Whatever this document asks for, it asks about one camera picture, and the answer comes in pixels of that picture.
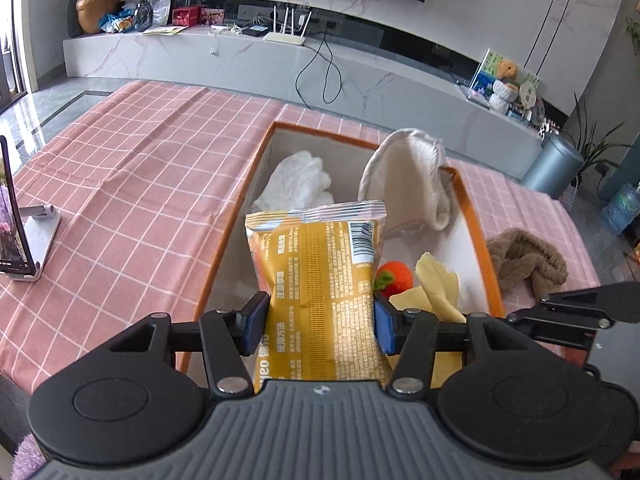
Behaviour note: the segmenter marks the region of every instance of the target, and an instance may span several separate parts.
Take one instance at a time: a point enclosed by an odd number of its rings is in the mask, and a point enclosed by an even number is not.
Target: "orange toy fruit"
[[[414,276],[402,262],[387,262],[378,269],[374,289],[389,298],[414,288]]]

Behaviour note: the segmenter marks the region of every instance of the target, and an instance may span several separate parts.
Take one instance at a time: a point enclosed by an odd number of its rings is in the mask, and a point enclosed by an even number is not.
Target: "yellow cloth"
[[[415,274],[420,286],[406,290],[389,298],[398,310],[409,307],[421,308],[433,312],[443,322],[466,322],[465,317],[456,308],[460,294],[458,276],[431,254],[424,253],[415,266]],[[388,358],[392,368],[396,367],[398,356]],[[450,376],[462,368],[460,352],[437,352],[433,365],[431,387],[439,388]]]

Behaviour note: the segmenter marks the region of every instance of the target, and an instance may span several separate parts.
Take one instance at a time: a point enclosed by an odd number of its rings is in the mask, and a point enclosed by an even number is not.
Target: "red box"
[[[180,27],[193,27],[198,24],[200,19],[200,7],[180,7],[180,9],[174,9],[174,25]]]

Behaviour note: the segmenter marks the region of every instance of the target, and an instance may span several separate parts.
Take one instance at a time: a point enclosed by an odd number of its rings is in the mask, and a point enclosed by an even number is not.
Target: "phone screen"
[[[0,136],[0,272],[35,274],[35,265],[24,235],[22,219],[15,199],[14,181],[9,167],[6,139]]]

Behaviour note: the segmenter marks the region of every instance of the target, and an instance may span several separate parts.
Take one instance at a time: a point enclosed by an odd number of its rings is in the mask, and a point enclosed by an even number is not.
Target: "barcode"
[[[373,250],[372,222],[349,222],[351,261],[354,264],[372,264],[376,259]]]

